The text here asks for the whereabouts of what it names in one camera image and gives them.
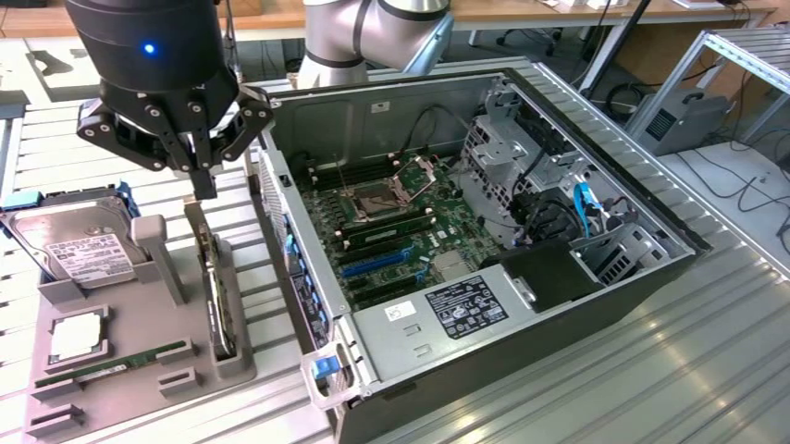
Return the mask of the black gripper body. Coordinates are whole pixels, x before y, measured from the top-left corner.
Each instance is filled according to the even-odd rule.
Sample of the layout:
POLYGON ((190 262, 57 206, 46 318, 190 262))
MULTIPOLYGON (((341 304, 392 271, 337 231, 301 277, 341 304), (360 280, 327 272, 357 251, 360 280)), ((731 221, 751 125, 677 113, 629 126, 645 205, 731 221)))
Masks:
POLYGON ((158 138, 206 138, 237 97, 212 1, 69 1, 80 40, 100 76, 101 117, 88 138, 120 119, 158 138))

